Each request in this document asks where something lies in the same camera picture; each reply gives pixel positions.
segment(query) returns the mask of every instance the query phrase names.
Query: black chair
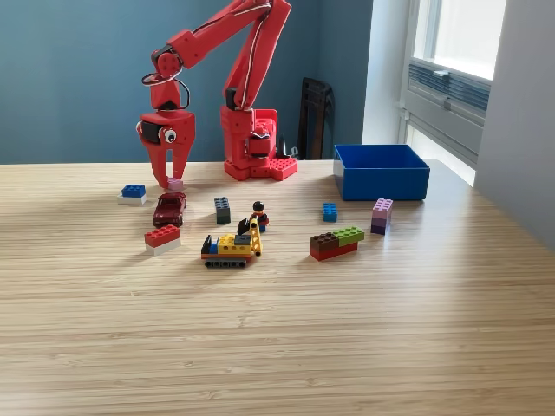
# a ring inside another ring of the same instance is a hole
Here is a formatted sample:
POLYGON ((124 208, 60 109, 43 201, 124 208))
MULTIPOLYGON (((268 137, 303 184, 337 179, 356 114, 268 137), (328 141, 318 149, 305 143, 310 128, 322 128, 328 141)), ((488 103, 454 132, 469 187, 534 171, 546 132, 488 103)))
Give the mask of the black chair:
POLYGON ((335 100, 331 86, 325 82, 303 78, 301 94, 301 114, 298 121, 298 159, 321 159, 323 154, 323 131, 326 121, 333 132, 335 100), (309 147, 309 121, 314 119, 314 134, 309 147))

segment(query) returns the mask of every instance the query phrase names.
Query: white wall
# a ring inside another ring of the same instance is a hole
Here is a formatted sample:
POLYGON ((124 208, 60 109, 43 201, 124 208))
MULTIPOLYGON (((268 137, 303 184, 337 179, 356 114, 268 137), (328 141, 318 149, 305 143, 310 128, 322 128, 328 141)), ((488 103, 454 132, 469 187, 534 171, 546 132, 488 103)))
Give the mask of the white wall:
POLYGON ((397 142, 400 118, 395 103, 401 96, 409 5, 410 0, 374 0, 362 131, 364 144, 397 142))
POLYGON ((507 0, 475 181, 553 249, 554 16, 553 0, 507 0))

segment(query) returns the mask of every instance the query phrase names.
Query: googly eye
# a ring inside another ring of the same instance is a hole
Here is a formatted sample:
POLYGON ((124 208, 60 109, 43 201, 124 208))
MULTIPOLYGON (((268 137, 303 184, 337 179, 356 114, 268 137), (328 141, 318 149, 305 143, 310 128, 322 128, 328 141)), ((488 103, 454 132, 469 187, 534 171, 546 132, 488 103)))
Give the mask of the googly eye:
POLYGON ((164 132, 164 139, 168 143, 174 143, 175 139, 177 139, 177 134, 170 128, 164 132))

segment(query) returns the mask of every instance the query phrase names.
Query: dark red toy car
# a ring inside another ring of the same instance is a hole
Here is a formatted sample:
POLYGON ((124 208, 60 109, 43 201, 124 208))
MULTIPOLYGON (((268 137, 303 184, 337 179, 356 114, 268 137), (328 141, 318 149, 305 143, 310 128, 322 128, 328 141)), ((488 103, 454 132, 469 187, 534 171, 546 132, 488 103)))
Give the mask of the dark red toy car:
POLYGON ((164 225, 183 225, 183 210, 186 207, 187 197, 183 192, 170 192, 160 195, 158 206, 153 215, 153 225, 156 228, 164 225))

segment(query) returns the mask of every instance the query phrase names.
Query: yellow lego vehicle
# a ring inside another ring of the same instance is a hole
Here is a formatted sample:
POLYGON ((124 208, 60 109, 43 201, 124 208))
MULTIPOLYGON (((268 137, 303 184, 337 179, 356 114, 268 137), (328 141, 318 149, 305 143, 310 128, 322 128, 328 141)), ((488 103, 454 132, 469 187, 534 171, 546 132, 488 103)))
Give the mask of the yellow lego vehicle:
POLYGON ((252 260, 253 256, 262 255, 260 228, 258 219, 244 219, 239 223, 238 234, 226 234, 214 243, 208 235, 200 258, 205 260, 207 268, 243 268, 252 260))

